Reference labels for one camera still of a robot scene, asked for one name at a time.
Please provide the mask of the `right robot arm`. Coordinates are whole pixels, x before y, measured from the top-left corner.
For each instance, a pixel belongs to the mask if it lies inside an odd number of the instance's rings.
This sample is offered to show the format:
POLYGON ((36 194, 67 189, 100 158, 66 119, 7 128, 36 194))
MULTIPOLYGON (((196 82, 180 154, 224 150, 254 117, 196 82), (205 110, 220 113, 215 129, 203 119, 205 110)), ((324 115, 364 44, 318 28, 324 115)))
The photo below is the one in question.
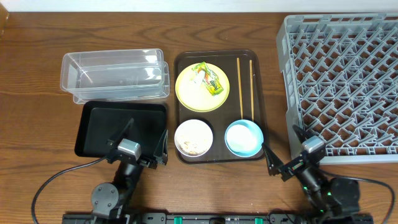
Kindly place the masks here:
POLYGON ((359 183, 342 177, 328 179, 319 169, 319 162, 325 157, 324 141, 300 128, 296 124, 293 130, 302 152, 295 159, 284 164, 265 144, 265 153, 269 175, 281 175, 285 182, 293 177, 301 183, 308 201, 326 218, 345 218, 359 212, 359 183))

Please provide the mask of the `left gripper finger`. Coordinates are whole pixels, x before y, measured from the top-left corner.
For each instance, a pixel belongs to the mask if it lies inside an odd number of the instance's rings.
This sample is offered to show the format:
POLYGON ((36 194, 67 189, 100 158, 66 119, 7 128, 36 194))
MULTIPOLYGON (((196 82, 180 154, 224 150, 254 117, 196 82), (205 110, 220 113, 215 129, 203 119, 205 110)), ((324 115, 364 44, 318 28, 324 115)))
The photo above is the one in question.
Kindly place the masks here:
POLYGON ((162 165, 166 165, 168 162, 168 152, 167 152, 168 133, 169 131, 165 129, 154 151, 154 157, 156 161, 162 165))
POLYGON ((128 135, 129 135, 129 133, 130 133, 130 130, 131 130, 133 124, 134 124, 134 119, 131 118, 131 119, 126 123, 126 125, 125 125, 123 128, 117 130, 114 134, 112 134, 112 135, 108 138, 108 140, 106 141, 106 145, 107 145, 110 149, 117 148, 117 146, 121 143, 121 141, 122 141, 124 138, 128 137, 128 135))

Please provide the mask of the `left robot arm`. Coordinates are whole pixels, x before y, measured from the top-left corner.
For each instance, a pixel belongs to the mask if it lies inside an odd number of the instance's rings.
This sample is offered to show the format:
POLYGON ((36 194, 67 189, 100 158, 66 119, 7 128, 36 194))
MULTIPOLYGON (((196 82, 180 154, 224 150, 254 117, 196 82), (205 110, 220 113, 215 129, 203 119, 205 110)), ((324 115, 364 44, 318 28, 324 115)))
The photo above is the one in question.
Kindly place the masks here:
POLYGON ((106 142, 110 147, 104 157, 108 163, 119 161, 120 165, 112 182, 105 182, 95 187, 91 194, 93 205, 92 223, 99 220, 118 220, 123 208, 129 204, 143 169, 156 169, 158 164, 166 165, 168 161, 167 138, 165 129, 154 139, 155 147, 143 150, 143 142, 130 139, 138 133, 137 124, 130 119, 125 127, 116 131, 106 142))

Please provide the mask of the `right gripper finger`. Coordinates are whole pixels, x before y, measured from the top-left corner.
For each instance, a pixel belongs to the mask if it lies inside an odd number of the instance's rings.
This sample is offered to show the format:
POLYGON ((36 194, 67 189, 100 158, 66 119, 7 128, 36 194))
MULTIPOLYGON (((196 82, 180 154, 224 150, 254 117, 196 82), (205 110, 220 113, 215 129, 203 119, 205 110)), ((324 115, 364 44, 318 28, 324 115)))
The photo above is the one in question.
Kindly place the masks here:
POLYGON ((279 175, 280 168, 284 165, 284 163, 277 157, 277 155, 270 149, 267 144, 262 143, 262 150, 265 153, 269 175, 279 175))
POLYGON ((296 134, 296 136, 298 137, 298 140, 300 141, 300 143, 305 142, 306 140, 312 138, 314 136, 314 134, 312 134, 309 131, 306 131, 304 129, 302 129, 301 127, 299 127, 298 125, 294 124, 292 126, 294 133, 296 134))

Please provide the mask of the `pink bowl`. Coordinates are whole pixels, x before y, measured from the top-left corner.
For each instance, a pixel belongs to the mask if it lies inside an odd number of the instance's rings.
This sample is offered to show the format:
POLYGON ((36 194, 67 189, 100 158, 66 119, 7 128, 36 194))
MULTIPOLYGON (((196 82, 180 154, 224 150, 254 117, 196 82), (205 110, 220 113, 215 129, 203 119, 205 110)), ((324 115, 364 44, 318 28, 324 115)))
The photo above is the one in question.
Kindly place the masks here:
POLYGON ((204 121, 189 119, 175 130, 174 143, 182 155, 200 157, 210 150, 213 144, 213 131, 204 121))

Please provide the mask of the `white tissue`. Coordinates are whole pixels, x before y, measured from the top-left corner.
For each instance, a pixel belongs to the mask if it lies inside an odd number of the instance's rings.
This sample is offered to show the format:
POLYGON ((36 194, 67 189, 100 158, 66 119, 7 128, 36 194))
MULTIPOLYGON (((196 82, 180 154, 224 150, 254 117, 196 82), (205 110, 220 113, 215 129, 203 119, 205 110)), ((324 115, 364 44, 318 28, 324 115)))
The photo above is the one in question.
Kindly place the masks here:
POLYGON ((197 86, 200 87, 202 84, 204 77, 206 75, 206 72, 204 70, 200 70, 199 72, 195 72, 195 76, 192 80, 192 82, 197 86))

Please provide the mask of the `green yellow snack wrapper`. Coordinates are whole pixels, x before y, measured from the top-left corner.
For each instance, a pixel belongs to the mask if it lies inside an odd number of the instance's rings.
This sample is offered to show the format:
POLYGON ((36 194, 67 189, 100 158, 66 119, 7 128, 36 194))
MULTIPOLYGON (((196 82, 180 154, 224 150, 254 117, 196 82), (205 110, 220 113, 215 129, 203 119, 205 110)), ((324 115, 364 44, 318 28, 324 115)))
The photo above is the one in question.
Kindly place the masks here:
POLYGON ((209 91, 209 93, 212 96, 220 94, 224 88, 220 83, 219 76, 209 68, 206 62, 201 62, 192 68, 194 73, 199 72, 200 70, 204 70, 206 72, 202 83, 205 85, 205 88, 209 91))

